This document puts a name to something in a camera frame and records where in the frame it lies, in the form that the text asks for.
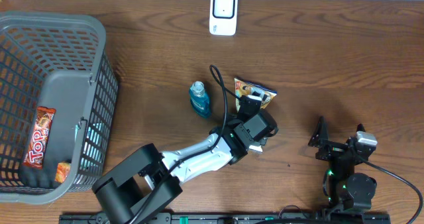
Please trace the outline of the yellow snack bag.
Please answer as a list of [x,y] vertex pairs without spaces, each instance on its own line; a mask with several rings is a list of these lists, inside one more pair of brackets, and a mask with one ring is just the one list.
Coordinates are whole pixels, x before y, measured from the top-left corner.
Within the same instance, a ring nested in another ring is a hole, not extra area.
[[255,96],[261,99],[261,108],[265,109],[271,100],[277,96],[277,92],[259,84],[252,82],[245,82],[238,78],[234,78],[235,81],[235,95],[238,98],[242,96]]

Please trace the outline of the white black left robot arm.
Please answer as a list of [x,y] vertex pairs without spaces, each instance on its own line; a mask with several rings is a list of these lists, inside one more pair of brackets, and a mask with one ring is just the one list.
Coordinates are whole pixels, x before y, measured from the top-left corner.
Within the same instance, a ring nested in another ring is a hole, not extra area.
[[233,165],[249,151],[261,152],[278,132],[274,118],[253,96],[242,96],[237,114],[192,146],[159,152],[147,144],[92,186],[110,223],[146,223],[182,192],[182,184]]

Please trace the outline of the small orange snack packet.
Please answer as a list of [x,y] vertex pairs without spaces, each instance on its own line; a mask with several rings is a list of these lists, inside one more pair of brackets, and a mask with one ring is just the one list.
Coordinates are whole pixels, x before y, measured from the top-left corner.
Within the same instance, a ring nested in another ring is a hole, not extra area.
[[59,162],[56,169],[56,176],[54,181],[63,183],[68,177],[71,170],[71,164],[68,162]]

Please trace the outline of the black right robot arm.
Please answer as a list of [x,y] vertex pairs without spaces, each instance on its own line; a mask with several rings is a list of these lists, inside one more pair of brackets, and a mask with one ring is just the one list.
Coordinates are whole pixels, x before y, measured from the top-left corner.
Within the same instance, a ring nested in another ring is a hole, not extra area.
[[375,179],[355,171],[376,150],[378,141],[372,133],[367,133],[359,124],[354,136],[346,142],[329,139],[324,117],[320,117],[308,145],[318,151],[315,158],[329,163],[323,181],[323,191],[329,197],[331,213],[364,212],[372,206],[376,192]]

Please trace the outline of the red chocolate bar wrapper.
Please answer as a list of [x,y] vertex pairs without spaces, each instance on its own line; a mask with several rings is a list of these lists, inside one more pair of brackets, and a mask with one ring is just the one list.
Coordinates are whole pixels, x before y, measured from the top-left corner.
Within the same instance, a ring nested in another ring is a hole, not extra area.
[[30,136],[28,150],[23,161],[24,166],[42,169],[50,129],[55,114],[56,109],[54,108],[38,107],[36,109],[36,120]]

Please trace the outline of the blue mouthwash bottle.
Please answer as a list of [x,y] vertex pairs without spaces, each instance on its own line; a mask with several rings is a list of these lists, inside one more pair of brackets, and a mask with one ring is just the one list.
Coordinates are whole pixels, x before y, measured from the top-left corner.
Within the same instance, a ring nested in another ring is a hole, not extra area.
[[204,84],[200,81],[194,82],[189,89],[189,96],[194,111],[198,115],[208,118],[211,115],[210,98]]

